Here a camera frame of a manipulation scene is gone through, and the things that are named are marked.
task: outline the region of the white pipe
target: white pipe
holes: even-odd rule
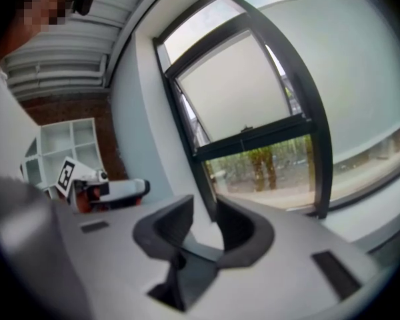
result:
[[[20,85],[18,87],[10,88],[12,93],[20,93],[25,90],[47,88],[47,87],[61,87],[63,85],[84,85],[84,86],[98,86],[102,85],[103,79],[58,79],[54,81],[30,83]]]
[[[99,65],[99,71],[82,71],[82,70],[60,70],[51,72],[38,72],[30,73],[28,75],[9,78],[7,84],[9,86],[36,81],[38,79],[48,79],[48,78],[64,78],[64,77],[90,77],[90,78],[102,78],[105,74],[105,66],[107,62],[107,56],[103,55],[101,58],[101,64]]]

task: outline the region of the brown wall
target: brown wall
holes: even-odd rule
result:
[[[21,105],[38,125],[94,117],[102,162],[110,180],[127,179],[107,98],[103,93],[71,94],[31,99]]]

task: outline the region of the ceiling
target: ceiling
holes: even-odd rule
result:
[[[1,66],[18,99],[64,92],[106,91],[124,44],[155,0],[94,0],[4,58]]]

